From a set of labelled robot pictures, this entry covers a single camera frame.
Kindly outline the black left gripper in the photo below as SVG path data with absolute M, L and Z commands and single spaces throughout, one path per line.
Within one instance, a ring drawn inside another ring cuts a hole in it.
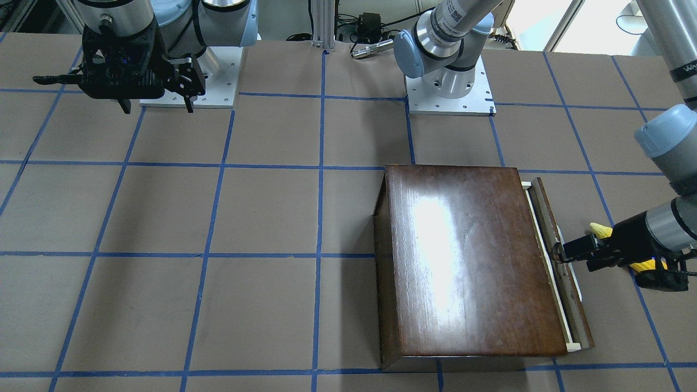
M 587 234 L 552 248 L 553 260 L 560 264 L 585 261 L 588 271 L 660 258 L 677 260 L 681 251 L 665 248 L 655 238 L 646 222 L 646 215 L 636 215 L 612 227 L 608 239 Z

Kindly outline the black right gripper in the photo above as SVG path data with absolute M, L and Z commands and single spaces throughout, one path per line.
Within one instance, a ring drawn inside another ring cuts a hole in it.
M 125 114 L 131 114 L 131 99 L 164 95 L 162 77 L 155 72 L 162 59 L 157 27 L 130 37 L 107 36 L 85 27 L 82 48 L 81 89 L 93 99 L 115 100 Z M 167 60 L 166 90 L 181 96 L 187 112 L 194 112 L 193 102 L 206 94 L 206 77 L 195 55 Z

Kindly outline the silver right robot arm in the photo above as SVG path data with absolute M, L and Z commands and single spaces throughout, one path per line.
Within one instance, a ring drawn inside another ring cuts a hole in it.
M 146 107 L 234 107 L 256 1 L 77 1 L 83 57 L 60 78 L 126 114 Z

